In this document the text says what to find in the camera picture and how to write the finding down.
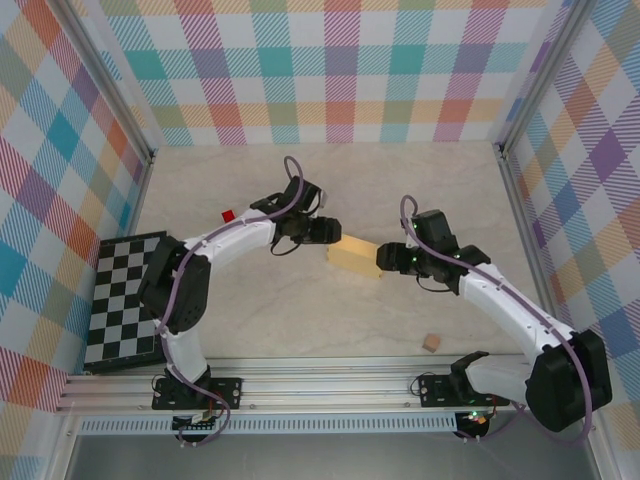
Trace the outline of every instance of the wooden block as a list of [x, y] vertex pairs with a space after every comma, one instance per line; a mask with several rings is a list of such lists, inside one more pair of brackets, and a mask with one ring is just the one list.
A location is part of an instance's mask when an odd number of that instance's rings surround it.
[[359, 238], [342, 235], [338, 243], [329, 245], [327, 259], [337, 267], [346, 268], [371, 278], [380, 278], [382, 270], [376, 265], [378, 246]]
[[436, 353], [438, 347], [440, 347], [440, 337], [432, 333], [427, 335], [422, 344], [422, 348], [429, 350], [431, 353]]

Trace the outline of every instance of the plaid wall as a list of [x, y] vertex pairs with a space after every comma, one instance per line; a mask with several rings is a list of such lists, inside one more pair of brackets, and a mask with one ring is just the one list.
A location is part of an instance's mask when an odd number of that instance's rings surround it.
[[159, 142], [233, 145], [486, 139], [549, 0], [99, 3]]
[[504, 126], [502, 127], [502, 130], [498, 135], [497, 143], [503, 143], [505, 141], [506, 136], [513, 125], [513, 121], [516, 118], [516, 115], [518, 115], [518, 112], [520, 112], [520, 107], [522, 107], [522, 102], [524, 102], [524, 100], [529, 95], [529, 92], [531, 91], [531, 88], [533, 87], [533, 84], [535, 83], [535, 80], [538, 77], [538, 72], [540, 71], [540, 68], [542, 67], [542, 65], [544, 65], [544, 62], [546, 61], [547, 56], [549, 55], [551, 45], [553, 45], [553, 42], [556, 41], [556, 39], [558, 38], [558, 35], [562, 31], [562, 27], [564, 26], [567, 20], [567, 17], [569, 16], [569, 12], [571, 11], [571, 7], [573, 6], [574, 3], [575, 3], [575, 0], [562, 1], [562, 6], [558, 10], [558, 13], [556, 14], [556, 18], [553, 20], [553, 24], [551, 25], [551, 28], [547, 32], [547, 36], [544, 38], [544, 42], [542, 42], [542, 46], [540, 47], [540, 50], [536, 55], [536, 59], [533, 61], [533, 63], [531, 64], [531, 67], [529, 68], [527, 77], [524, 83], [522, 84], [522, 86], [520, 87], [520, 90], [518, 91], [518, 96], [516, 97], [515, 102], [513, 102], [513, 105], [511, 106], [511, 110], [509, 110], [509, 114], [507, 115], [507, 119], [504, 123]]
[[44, 0], [0, 0], [0, 479], [41, 438], [82, 361], [101, 238], [123, 232], [142, 162]]
[[640, 477], [639, 25], [640, 0], [598, 3], [514, 161], [562, 320], [605, 339], [626, 478]]

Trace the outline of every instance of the small wooden cube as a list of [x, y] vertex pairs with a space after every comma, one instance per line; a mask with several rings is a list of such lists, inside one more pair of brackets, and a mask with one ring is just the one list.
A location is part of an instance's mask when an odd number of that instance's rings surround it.
[[438, 347], [440, 347], [440, 337], [438, 335], [430, 333], [425, 337], [422, 348], [429, 350], [431, 353], [436, 353]]

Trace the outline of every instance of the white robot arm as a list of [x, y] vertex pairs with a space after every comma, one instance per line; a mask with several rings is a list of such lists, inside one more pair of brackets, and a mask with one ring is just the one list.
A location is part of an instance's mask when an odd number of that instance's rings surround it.
[[[211, 242], [205, 242], [197, 251], [197, 255], [207, 258], [211, 265], [210, 278], [224, 266], [236, 258], [259, 247], [271, 245], [276, 233], [276, 224], [271, 220], [245, 223], [250, 218], [264, 217], [259, 210], [249, 209], [238, 220], [240, 225], [221, 233]], [[184, 241], [188, 250], [209, 234], [189, 238]], [[198, 327], [194, 325], [189, 330], [176, 334], [167, 333], [167, 346], [174, 363], [174, 368], [190, 382], [196, 382], [207, 371], [207, 362], [200, 349]]]
[[[207, 404], [207, 397], [220, 403], [200, 349], [197, 329], [207, 308], [210, 279], [253, 249], [271, 245], [273, 253], [284, 237], [289, 237], [296, 248], [339, 241], [338, 220], [317, 215], [324, 202], [325, 195], [319, 187], [306, 180], [301, 184], [300, 177], [290, 175], [289, 186], [283, 193], [254, 202], [232, 223], [183, 242], [167, 236], [158, 243], [138, 295], [143, 307], [158, 319], [157, 333], [162, 337], [170, 374], [167, 378], [171, 388], [165, 392], [170, 400], [162, 400], [167, 408], [199, 408]], [[156, 390], [157, 397], [162, 397], [162, 392]]]
[[439, 395], [455, 396], [462, 405], [471, 405], [477, 394], [496, 395], [527, 405], [554, 432], [585, 416], [585, 392], [592, 410], [611, 401], [604, 344], [593, 331], [573, 331], [518, 292], [476, 246], [460, 248], [441, 211], [414, 214], [411, 225], [403, 216], [403, 226], [406, 243], [382, 245], [378, 266], [447, 285], [491, 317], [527, 360], [514, 363], [487, 352], [472, 353], [451, 366], [451, 374], [439, 384]]

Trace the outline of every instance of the black and white checkered board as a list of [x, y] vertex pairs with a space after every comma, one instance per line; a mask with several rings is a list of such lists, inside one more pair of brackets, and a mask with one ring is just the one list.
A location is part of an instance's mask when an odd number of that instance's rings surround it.
[[151, 254], [167, 232], [100, 242], [84, 369], [92, 373], [164, 361], [155, 325], [137, 296]]

